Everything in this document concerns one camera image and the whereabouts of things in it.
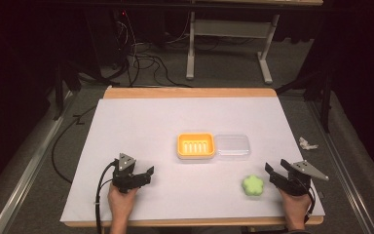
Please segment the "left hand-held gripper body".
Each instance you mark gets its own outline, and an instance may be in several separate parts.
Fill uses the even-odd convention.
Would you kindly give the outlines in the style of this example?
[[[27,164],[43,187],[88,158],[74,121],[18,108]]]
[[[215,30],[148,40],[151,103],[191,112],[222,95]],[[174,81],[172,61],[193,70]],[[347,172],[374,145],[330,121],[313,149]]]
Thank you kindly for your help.
[[[131,156],[121,153],[114,162],[113,185],[121,193],[127,194],[130,190],[139,188],[136,176],[133,174],[136,160]]]

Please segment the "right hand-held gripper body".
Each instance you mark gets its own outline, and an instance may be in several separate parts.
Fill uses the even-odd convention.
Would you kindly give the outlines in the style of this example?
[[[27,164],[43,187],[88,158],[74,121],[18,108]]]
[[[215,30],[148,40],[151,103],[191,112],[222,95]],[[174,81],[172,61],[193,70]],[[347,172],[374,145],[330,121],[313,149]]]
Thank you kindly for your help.
[[[295,172],[294,174],[289,174],[287,172],[287,185],[285,188],[280,188],[289,195],[301,196],[307,194],[311,188],[311,180],[313,177],[329,181],[328,175],[325,175],[307,160],[289,164]]]

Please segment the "green flower-shaped soap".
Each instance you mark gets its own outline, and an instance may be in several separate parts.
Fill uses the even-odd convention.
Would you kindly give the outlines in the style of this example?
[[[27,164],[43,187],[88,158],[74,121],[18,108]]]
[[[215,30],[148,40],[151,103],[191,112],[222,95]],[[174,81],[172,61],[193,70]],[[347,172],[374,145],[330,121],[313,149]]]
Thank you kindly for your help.
[[[242,181],[242,188],[246,196],[260,196],[264,190],[264,181],[256,175],[249,175]]]

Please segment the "orange soap dish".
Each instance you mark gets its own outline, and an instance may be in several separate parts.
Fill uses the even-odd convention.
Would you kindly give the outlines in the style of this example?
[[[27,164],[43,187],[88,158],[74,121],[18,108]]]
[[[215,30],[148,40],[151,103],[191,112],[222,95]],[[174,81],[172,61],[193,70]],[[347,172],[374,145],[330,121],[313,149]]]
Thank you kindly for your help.
[[[177,137],[176,149],[180,159],[211,159],[215,152],[214,138],[210,133],[183,133]]]

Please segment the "person's left hand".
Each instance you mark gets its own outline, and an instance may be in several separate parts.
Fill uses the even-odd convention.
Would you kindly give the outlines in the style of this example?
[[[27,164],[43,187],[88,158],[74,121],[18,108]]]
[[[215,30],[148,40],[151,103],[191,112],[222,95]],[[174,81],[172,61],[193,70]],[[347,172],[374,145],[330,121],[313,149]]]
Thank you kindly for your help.
[[[131,189],[128,193],[121,193],[119,188],[110,184],[108,191],[108,204],[113,222],[127,221],[132,213],[135,196],[138,189]]]

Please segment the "person's right hand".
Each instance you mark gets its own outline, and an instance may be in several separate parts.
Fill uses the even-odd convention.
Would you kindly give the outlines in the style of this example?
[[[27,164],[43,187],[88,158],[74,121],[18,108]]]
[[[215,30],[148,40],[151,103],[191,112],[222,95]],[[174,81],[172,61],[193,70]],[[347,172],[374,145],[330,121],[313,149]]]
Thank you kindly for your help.
[[[305,215],[311,205],[311,199],[307,194],[301,196],[289,195],[279,190],[282,197],[282,207],[286,220],[286,227],[289,231],[305,229]]]

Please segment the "crumpled white paper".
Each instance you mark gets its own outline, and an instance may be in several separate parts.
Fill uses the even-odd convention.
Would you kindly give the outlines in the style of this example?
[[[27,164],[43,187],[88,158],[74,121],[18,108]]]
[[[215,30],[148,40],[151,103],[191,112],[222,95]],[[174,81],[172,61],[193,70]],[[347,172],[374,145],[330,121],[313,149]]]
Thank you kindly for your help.
[[[299,137],[299,145],[302,149],[304,150],[314,150],[314,149],[318,149],[318,145],[317,144],[309,144],[309,142],[307,140],[305,140],[303,137]]]

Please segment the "white paper table cover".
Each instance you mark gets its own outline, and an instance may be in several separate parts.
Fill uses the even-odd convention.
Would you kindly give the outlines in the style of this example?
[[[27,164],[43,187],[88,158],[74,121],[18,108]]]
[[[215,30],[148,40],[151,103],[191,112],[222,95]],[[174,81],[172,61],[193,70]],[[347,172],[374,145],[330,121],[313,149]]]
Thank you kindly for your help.
[[[215,156],[207,161],[179,159],[182,133],[243,135],[250,152],[242,159]],[[95,219],[94,205],[109,220],[102,176],[119,154],[135,158],[137,173],[155,170],[140,188],[131,220],[281,217],[281,195],[268,182],[264,168],[278,173],[282,159],[298,162],[302,155],[280,101],[275,97],[111,98],[99,102],[65,204],[61,222],[83,225]],[[259,196],[242,189],[246,176],[265,180]]]

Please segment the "clear plastic soap dish lid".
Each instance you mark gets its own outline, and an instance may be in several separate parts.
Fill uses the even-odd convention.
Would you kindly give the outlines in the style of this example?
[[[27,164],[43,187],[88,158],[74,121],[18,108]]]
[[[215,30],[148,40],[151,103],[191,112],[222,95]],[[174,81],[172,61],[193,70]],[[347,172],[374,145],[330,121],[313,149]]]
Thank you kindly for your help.
[[[216,157],[220,160],[244,160],[251,154],[246,135],[218,135],[215,145]]]

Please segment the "black metal stand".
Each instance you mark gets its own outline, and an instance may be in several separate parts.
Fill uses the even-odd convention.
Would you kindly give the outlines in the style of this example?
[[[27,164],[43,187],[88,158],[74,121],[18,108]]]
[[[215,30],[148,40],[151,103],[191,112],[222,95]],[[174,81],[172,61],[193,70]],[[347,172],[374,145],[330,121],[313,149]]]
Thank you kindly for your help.
[[[329,111],[331,96],[332,69],[323,67],[312,71],[306,75],[302,75],[295,80],[276,89],[276,93],[281,95],[289,90],[303,88],[305,90],[304,100],[315,101],[320,100],[319,122],[323,129],[329,132]]]
[[[79,92],[81,83],[78,78],[78,71],[74,64],[70,61],[60,62],[56,68],[55,76],[55,99],[56,99],[56,115],[58,120],[64,109],[63,85],[66,85],[71,92]]]

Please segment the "black computer tower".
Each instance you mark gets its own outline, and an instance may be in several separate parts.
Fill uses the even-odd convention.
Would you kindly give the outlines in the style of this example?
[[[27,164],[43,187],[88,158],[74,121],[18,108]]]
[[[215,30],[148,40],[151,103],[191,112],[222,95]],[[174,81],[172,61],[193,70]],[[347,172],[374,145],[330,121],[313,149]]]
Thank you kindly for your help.
[[[89,9],[86,17],[98,64],[116,70],[123,62],[113,11],[107,8]]]

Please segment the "silver metal floor rail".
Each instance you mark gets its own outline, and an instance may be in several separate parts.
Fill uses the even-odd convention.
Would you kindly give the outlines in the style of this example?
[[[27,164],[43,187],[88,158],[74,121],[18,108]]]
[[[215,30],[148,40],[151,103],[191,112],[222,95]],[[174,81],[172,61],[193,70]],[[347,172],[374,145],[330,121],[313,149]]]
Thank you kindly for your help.
[[[336,171],[338,180],[343,187],[345,195],[347,196],[349,204],[354,211],[356,220],[358,221],[363,234],[374,234],[374,221],[367,210],[364,200],[358,192],[341,155],[339,154],[339,151],[336,148],[333,139],[330,136],[330,133],[324,129],[324,126],[319,119],[319,111],[317,106],[311,101],[307,101],[307,106],[315,119],[316,125],[318,126],[322,137],[324,138],[326,148],[330,151],[331,163]]]
[[[0,234],[29,232],[45,218],[40,209],[51,198],[41,195],[37,184],[41,174],[54,179],[48,166],[50,147],[77,97],[76,92],[67,92],[62,98],[64,110],[59,112],[55,96],[49,95],[50,108],[0,175]]]

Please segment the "white metal desk frame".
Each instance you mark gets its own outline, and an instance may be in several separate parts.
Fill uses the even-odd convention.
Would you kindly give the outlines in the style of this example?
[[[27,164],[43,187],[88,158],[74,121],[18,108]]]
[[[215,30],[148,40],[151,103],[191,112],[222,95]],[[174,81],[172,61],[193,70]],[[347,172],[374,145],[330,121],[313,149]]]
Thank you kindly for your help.
[[[297,9],[307,7],[319,7],[323,0],[191,0],[192,4],[199,3],[230,4],[250,7],[296,7]],[[269,21],[248,21],[235,19],[197,19],[196,12],[189,12],[189,50],[187,55],[186,79],[193,80],[195,77],[195,37],[237,37],[246,39],[264,39],[264,47],[256,53],[256,59],[261,69],[264,83],[271,85],[273,79],[267,62],[269,53],[281,13],[273,13]]]

